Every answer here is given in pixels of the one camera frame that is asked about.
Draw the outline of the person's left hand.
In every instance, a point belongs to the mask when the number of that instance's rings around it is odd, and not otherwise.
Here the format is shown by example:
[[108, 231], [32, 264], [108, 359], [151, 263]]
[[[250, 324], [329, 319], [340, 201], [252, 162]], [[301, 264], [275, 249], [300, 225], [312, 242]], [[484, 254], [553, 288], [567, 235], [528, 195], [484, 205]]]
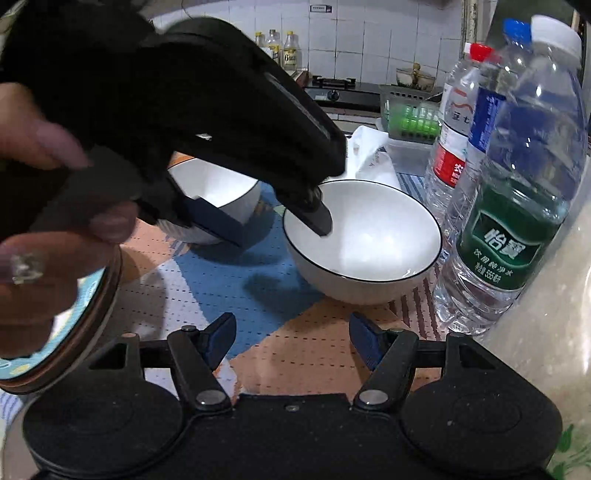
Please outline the person's left hand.
[[[1, 156], [49, 171], [90, 167], [79, 142], [49, 122], [32, 94], [18, 83], [1, 86]], [[52, 201], [22, 227], [26, 207], [8, 197], [1, 210], [1, 355], [27, 357], [49, 340], [56, 315], [77, 298], [80, 278], [112, 259], [133, 233], [138, 207], [131, 201], [109, 207]]]

